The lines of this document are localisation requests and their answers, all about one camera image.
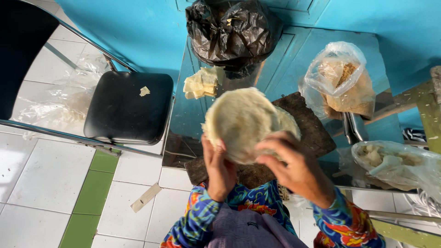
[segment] stack of dough sheets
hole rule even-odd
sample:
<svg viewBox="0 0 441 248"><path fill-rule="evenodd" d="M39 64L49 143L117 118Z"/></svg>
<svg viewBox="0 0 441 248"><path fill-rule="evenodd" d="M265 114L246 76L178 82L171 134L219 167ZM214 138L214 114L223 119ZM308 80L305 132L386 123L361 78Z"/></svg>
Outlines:
<svg viewBox="0 0 441 248"><path fill-rule="evenodd" d="M222 67L203 68L184 81L185 98L201 98L203 96L216 96L218 85L222 85L224 70Z"/></svg>

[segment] green floor tile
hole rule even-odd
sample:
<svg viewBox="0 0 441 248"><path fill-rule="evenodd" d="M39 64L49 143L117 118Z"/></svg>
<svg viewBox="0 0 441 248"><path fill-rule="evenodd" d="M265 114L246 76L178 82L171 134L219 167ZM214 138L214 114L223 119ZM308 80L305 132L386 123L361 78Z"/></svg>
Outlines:
<svg viewBox="0 0 441 248"><path fill-rule="evenodd" d="M119 158L115 156L97 150L93 157L92 164L90 164L90 169L115 173L118 159Z"/></svg>
<svg viewBox="0 0 441 248"><path fill-rule="evenodd" d="M72 214L59 248L90 248L99 221L99 215Z"/></svg>
<svg viewBox="0 0 441 248"><path fill-rule="evenodd" d="M113 173L89 170L73 212L100 215L103 212L112 179Z"/></svg>

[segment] black chair seat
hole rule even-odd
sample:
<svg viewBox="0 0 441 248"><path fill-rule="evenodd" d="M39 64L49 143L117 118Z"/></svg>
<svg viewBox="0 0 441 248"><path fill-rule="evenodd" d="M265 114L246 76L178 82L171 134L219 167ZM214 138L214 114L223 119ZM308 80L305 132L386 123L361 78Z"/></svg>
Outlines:
<svg viewBox="0 0 441 248"><path fill-rule="evenodd" d="M140 96L147 87L150 94ZM173 94L167 74L108 71L87 112L84 135L123 144L154 145L164 132Z"/></svg>

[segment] clear plastic bag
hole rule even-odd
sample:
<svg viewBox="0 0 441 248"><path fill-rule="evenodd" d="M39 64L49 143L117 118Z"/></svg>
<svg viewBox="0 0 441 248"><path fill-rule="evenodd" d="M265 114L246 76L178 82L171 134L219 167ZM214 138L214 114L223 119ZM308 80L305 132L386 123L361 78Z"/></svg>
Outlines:
<svg viewBox="0 0 441 248"><path fill-rule="evenodd" d="M329 108L337 112L351 112L371 119L375 109L375 92L372 89L372 81L369 73L364 70L359 79L349 90L339 97L323 95ZM329 117L335 118L330 110Z"/></svg>
<svg viewBox="0 0 441 248"><path fill-rule="evenodd" d="M367 173L367 170L359 166L354 158L352 157L351 147L338 148L337 152L339 154L339 169L346 175L352 177L352 186L360 188L371 188L371 184L381 187L382 189L396 188L396 186L391 186L377 178L372 177Z"/></svg>
<svg viewBox="0 0 441 248"><path fill-rule="evenodd" d="M296 194L290 194L289 200L283 201L283 205L288 208L290 215L289 219L293 223L298 221L305 213L306 208L310 206L308 200Z"/></svg>
<svg viewBox="0 0 441 248"><path fill-rule="evenodd" d="M297 82L300 95L305 98L306 106L320 119L340 119L340 113L331 108L326 102L326 97L305 83L304 76L299 77Z"/></svg>
<svg viewBox="0 0 441 248"><path fill-rule="evenodd" d="M331 42L312 60L305 82L320 93L339 97L355 85L365 66L366 58L356 45Z"/></svg>
<svg viewBox="0 0 441 248"><path fill-rule="evenodd" d="M392 186L421 188L441 202L441 154L391 141L359 142L351 154L371 176Z"/></svg>
<svg viewBox="0 0 441 248"><path fill-rule="evenodd" d="M84 55L78 59L77 66L72 73L66 74L65 79L54 81L54 86L40 94L30 98L19 96L32 105L21 110L13 120L81 135L95 87L110 68L102 54ZM25 132L23 138L32 139L39 135Z"/></svg>

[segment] dough scrap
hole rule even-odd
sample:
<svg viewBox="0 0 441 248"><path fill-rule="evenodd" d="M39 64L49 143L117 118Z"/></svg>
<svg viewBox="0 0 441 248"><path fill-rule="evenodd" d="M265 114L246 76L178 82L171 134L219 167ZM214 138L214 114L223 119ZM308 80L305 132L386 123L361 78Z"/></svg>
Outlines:
<svg viewBox="0 0 441 248"><path fill-rule="evenodd" d="M223 139L228 158L238 164L253 164L261 153L255 144L271 132L290 130L300 139L294 118L253 87L223 93L208 109L202 129L214 147Z"/></svg>
<svg viewBox="0 0 441 248"><path fill-rule="evenodd" d="M142 97L147 95L147 94L150 94L150 90L149 90L149 88L147 88L147 86L142 87L140 89L140 91L141 91L141 93L139 95L142 96Z"/></svg>
<svg viewBox="0 0 441 248"><path fill-rule="evenodd" d="M225 73L222 67L201 67L198 72L185 79L183 87L185 98L198 99L203 96L214 97L216 95L217 86L222 85L224 75Z"/></svg>
<svg viewBox="0 0 441 248"><path fill-rule="evenodd" d="M302 134L300 133L299 126L294 117L286 112L283 108L274 106L277 109L277 117L279 118L279 131L290 131L294 134L295 138L300 141Z"/></svg>

